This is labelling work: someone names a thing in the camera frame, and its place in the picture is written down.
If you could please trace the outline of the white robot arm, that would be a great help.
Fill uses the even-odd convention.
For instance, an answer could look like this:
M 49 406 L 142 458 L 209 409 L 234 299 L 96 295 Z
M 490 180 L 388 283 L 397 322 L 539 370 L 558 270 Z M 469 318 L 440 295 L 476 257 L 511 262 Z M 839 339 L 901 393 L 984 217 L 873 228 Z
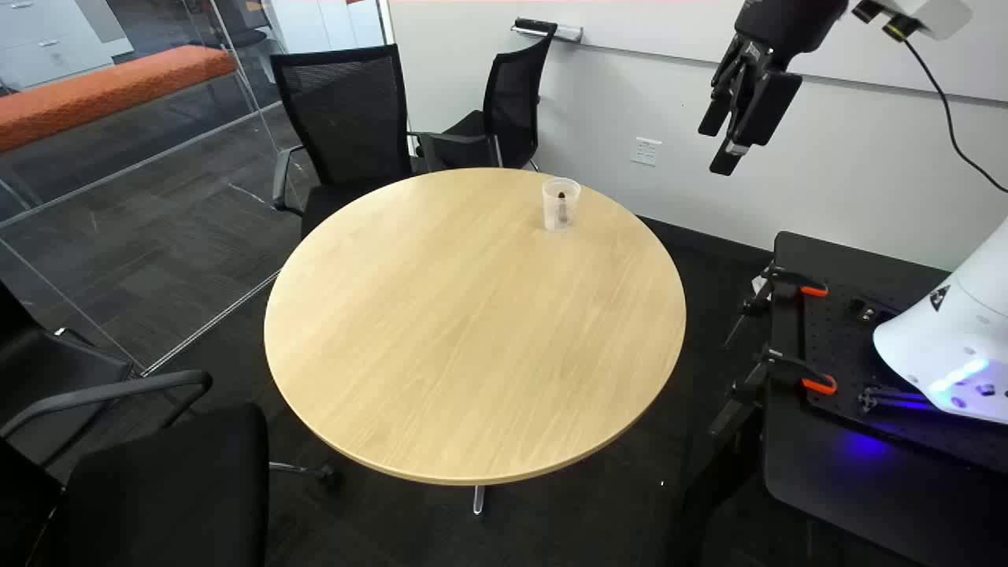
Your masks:
M 754 145 L 775 136 L 803 86 L 790 60 L 811 53 L 846 8 L 846 0 L 744 0 L 699 124 L 702 136 L 725 130 L 711 175 L 730 176 Z M 881 32 L 909 53 L 917 53 L 914 35 L 944 41 L 969 23 L 963 0 L 858 0 L 850 10 L 860 23 L 889 15 Z M 940 414 L 1004 427 L 1008 222 L 923 299 L 881 322 L 868 343 Z

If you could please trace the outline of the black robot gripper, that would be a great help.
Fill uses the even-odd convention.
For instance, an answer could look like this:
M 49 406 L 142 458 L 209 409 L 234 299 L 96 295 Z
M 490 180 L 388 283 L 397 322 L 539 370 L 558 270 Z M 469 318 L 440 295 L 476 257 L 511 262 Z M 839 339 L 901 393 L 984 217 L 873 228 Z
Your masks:
M 843 10 L 846 0 L 744 0 L 699 124 L 702 136 L 720 136 L 711 175 L 730 176 L 754 145 L 775 136 L 803 86 L 790 60 L 818 52 Z

